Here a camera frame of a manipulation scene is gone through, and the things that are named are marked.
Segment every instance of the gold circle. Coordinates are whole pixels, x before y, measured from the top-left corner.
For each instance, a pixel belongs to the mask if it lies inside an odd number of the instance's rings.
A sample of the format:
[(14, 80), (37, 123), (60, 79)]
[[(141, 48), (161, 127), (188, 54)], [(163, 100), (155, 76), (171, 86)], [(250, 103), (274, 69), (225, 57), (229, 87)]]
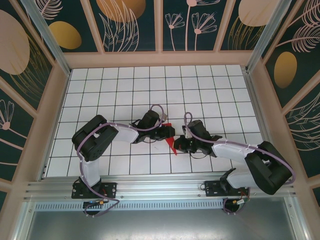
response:
[(81, 36), (71, 24), (65, 21), (55, 21), (49, 25), (49, 29), (60, 47), (65, 49), (80, 47)]
[(0, 10), (0, 69), (8, 74), (21, 74), (29, 63), (28, 35), (9, 13)]
[(297, 72), (297, 59), (291, 52), (285, 51), (277, 58), (274, 66), (274, 81), (279, 88), (288, 87)]
[(141, 17), (146, 9), (146, 0), (96, 0), (101, 12), (115, 22), (129, 22), (130, 16), (125, 13), (126, 8), (131, 9), (136, 19)]
[(239, 19), (249, 27), (261, 27), (269, 22), (279, 0), (242, 0)]

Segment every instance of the white grid tile floor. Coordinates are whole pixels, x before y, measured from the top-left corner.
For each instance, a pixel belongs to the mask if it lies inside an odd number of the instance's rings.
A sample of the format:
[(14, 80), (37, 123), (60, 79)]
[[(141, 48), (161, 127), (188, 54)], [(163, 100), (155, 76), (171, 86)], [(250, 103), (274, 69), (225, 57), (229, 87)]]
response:
[[(238, 65), (73, 69), (45, 176), (79, 176), (71, 138), (95, 115), (129, 124), (142, 118), (152, 104), (163, 106), (176, 135), (183, 134), (184, 113), (191, 112), (212, 135), (247, 144), (262, 141)], [(232, 167), (230, 159), (202, 158), (202, 153), (193, 157), (174, 155), (166, 141), (113, 142), (100, 158), (99, 171), (102, 176), (146, 175), (220, 172)]]

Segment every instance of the metal base plate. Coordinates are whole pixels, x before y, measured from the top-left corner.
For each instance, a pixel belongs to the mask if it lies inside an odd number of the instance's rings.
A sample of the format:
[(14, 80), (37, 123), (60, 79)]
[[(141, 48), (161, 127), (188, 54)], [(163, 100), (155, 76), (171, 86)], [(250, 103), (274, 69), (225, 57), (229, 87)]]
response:
[(242, 188), (230, 188), (228, 193), (220, 186), (220, 181), (205, 181), (204, 182), (205, 195), (207, 197), (229, 197), (229, 196), (241, 196), (241, 191), (246, 195), (249, 194), (249, 189)]
[[(100, 199), (101, 197), (95, 195), (87, 187), (83, 187), (81, 183), (74, 183), (72, 189), (72, 199)], [(108, 198), (115, 198), (117, 192), (116, 182), (102, 182), (99, 189), (99, 194)]]

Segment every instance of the red object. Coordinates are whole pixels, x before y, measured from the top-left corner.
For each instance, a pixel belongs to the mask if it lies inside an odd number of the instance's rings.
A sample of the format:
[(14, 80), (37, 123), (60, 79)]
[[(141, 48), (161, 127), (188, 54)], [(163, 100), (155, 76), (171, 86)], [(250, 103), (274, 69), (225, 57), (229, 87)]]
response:
[[(162, 124), (162, 125), (172, 127), (172, 124), (171, 124), (171, 123), (164, 123), (164, 124)], [(175, 142), (174, 137), (172, 136), (172, 137), (166, 138), (165, 140), (166, 140), (166, 142), (169, 144), (169, 147), (172, 149), (172, 151), (174, 152), (174, 154), (177, 155), (177, 150), (174, 149), (174, 142)]]

